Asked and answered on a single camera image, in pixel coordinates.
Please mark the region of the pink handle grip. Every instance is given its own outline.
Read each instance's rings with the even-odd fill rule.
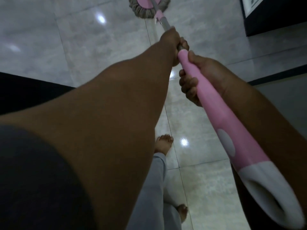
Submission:
[[[270,161],[199,68],[189,62],[188,51],[180,50],[178,58],[185,72],[197,77],[197,96],[236,171],[252,164]]]

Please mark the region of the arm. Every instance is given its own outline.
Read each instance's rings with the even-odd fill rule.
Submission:
[[[175,29],[141,55],[42,105],[0,117],[56,148],[90,197],[100,229],[124,229],[148,173],[154,128],[180,43]]]
[[[307,141],[259,91],[238,78],[219,62],[189,53],[190,62],[196,64],[211,82],[225,103],[259,143],[293,188],[303,211],[307,212]],[[188,99],[200,106],[196,85],[198,80],[180,71],[180,85]],[[252,229],[275,224],[256,204],[237,173],[234,178],[247,220]]]

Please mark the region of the bare foot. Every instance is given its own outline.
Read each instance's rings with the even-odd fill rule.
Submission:
[[[172,147],[173,141],[174,138],[170,135],[159,136],[154,146],[154,153],[161,152],[166,156],[168,151]]]
[[[178,207],[176,207],[176,210],[178,211],[180,215],[181,223],[183,223],[185,219],[187,218],[188,207],[186,207],[186,205],[184,204],[180,204]]]

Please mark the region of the leg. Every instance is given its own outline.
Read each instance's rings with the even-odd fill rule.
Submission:
[[[138,200],[127,225],[127,230],[164,229],[163,222],[163,182],[166,176],[166,154],[173,138],[169,135],[158,137],[155,154]]]

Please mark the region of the pant leg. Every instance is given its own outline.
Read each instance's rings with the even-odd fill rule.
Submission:
[[[163,153],[155,153],[126,230],[163,230],[163,182],[167,172]]]
[[[163,218],[165,230],[181,230],[181,219],[173,205],[164,203]]]

